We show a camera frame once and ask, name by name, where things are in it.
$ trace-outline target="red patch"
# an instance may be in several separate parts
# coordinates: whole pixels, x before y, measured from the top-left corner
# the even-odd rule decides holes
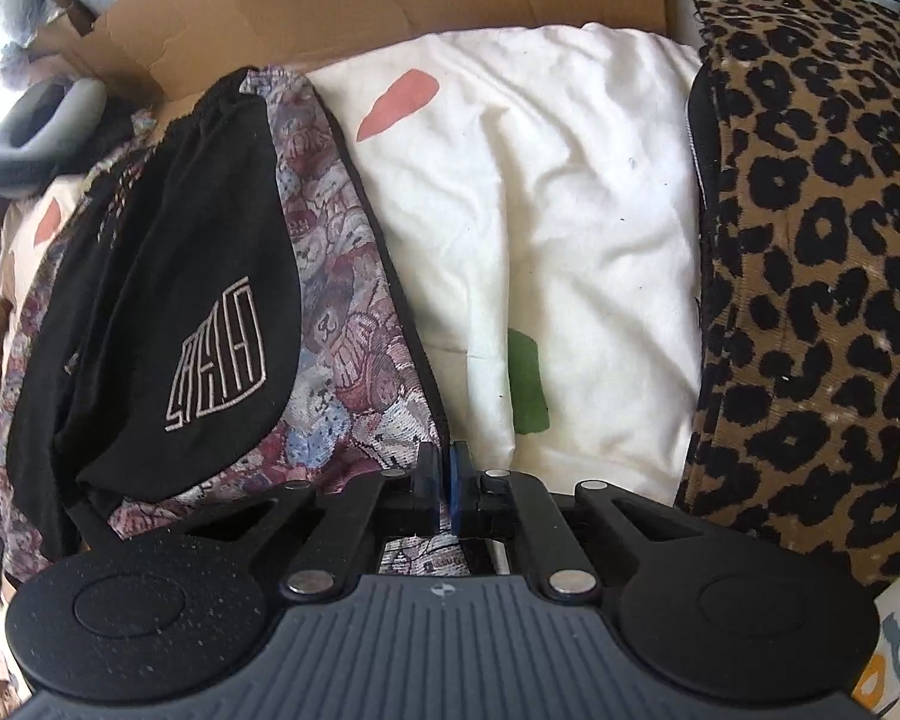
[[[379,135],[430,102],[440,90],[434,76],[423,70],[408,70],[377,98],[367,117],[360,122],[357,143]]]
[[[47,206],[47,210],[45,211],[43,218],[41,218],[40,223],[36,225],[34,247],[38,247],[42,242],[50,240],[50,236],[56,232],[56,228],[60,227],[60,220],[62,218],[63,214],[60,213],[60,204],[56,201],[56,197],[54,197],[50,201],[50,205]]]

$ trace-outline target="leopard print garment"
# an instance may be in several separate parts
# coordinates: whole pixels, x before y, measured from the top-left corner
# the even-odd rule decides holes
[[[677,505],[879,591],[900,574],[900,16],[697,6],[722,157]]]

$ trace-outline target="green patch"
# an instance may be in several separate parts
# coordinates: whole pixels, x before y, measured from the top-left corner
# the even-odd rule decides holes
[[[540,355],[530,336],[506,330],[506,369],[511,380],[514,431],[525,436],[543,433],[550,427],[550,410],[540,383]]]

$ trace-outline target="cardboard box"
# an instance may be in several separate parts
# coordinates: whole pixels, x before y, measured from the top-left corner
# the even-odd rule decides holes
[[[137,100],[183,100],[244,65],[307,70],[432,31],[587,22],[663,33],[664,0],[120,0],[61,54]]]

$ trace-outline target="gray ribbed panel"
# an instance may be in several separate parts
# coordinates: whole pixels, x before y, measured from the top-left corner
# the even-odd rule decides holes
[[[434,588],[452,586],[439,596]],[[244,670],[153,707],[40,694],[20,720],[862,720],[850,698],[728,709],[658,683],[587,608],[547,603],[520,577],[365,577],[333,605],[289,611]]]

